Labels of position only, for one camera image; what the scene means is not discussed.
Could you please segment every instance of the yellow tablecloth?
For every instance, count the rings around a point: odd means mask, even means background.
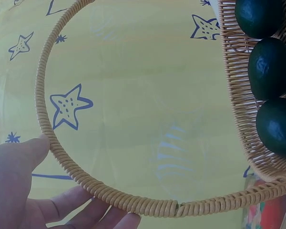
[[[0,143],[39,135],[38,58],[74,0],[0,0]],[[97,0],[63,29],[46,101],[70,156],[109,186],[180,202],[243,189],[247,167],[225,82],[219,25],[207,0]],[[75,184],[50,154],[31,197]],[[241,210],[140,228],[241,227]]]

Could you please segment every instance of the star print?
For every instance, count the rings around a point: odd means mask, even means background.
[[[195,22],[196,29],[191,38],[216,40],[215,36],[220,35],[220,28],[216,18],[206,21],[205,19],[194,14],[192,17]]]
[[[93,107],[90,99],[80,97],[82,84],[74,87],[67,94],[53,94],[50,101],[56,107],[53,118],[53,129],[66,123],[74,130],[78,130],[79,122],[76,117],[76,111]]]
[[[8,135],[7,140],[5,142],[9,142],[9,143],[19,143],[19,138],[21,138],[21,136],[16,136],[17,132],[15,134],[13,134],[13,132],[10,133],[10,135]]]
[[[205,6],[205,5],[210,6],[211,5],[210,1],[208,1],[208,0],[200,0],[200,4],[202,4],[202,6]]]
[[[19,36],[18,39],[18,44],[11,47],[9,49],[9,52],[11,52],[11,56],[10,56],[10,61],[12,59],[14,59],[19,53],[22,52],[29,52],[30,51],[30,47],[28,45],[28,41],[32,38],[34,32],[32,32],[29,36],[24,37],[22,35]]]
[[[67,35],[64,35],[64,36],[59,35],[58,38],[56,39],[56,44],[58,44],[60,42],[65,42],[65,40],[68,39],[66,36]]]

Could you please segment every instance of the woven basket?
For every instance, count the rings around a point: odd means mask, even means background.
[[[43,47],[35,85],[35,106],[41,131],[49,137],[55,158],[78,184],[95,197],[117,208],[145,216],[170,218],[225,212],[286,194],[286,159],[269,152],[260,142],[256,132],[255,116],[262,102],[256,101],[251,93],[247,64],[249,53],[257,40],[248,38],[240,30],[234,16],[235,0],[219,0],[223,54],[231,104],[249,164],[262,179],[270,183],[224,197],[178,204],[176,200],[155,200],[120,192],[83,171],[68,156],[53,131],[45,105],[44,78],[48,57],[56,38],[67,22],[92,2],[94,0],[77,0],[59,19]],[[277,37],[286,43],[286,22]]]

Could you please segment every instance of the dark green egg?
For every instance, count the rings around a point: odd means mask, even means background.
[[[286,158],[286,99],[265,102],[257,112],[256,129],[267,149]]]
[[[286,93],[286,45],[272,37],[258,42],[250,54],[248,76],[258,100]]]
[[[236,0],[235,16],[240,28],[249,37],[270,37],[282,24],[283,1]]]

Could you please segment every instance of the coiled basket handle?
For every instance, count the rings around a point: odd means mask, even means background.
[[[92,2],[94,0],[77,0],[58,20],[41,52],[35,84],[35,106],[41,131],[50,139],[51,151],[55,158],[74,181],[110,205],[128,212],[153,217],[178,218],[207,215],[247,207],[286,194],[286,177],[280,177],[276,181],[243,192],[179,205],[176,200],[156,200],[120,192],[83,171],[63,149],[53,131],[46,109],[44,78],[50,52],[63,27],[77,12]]]

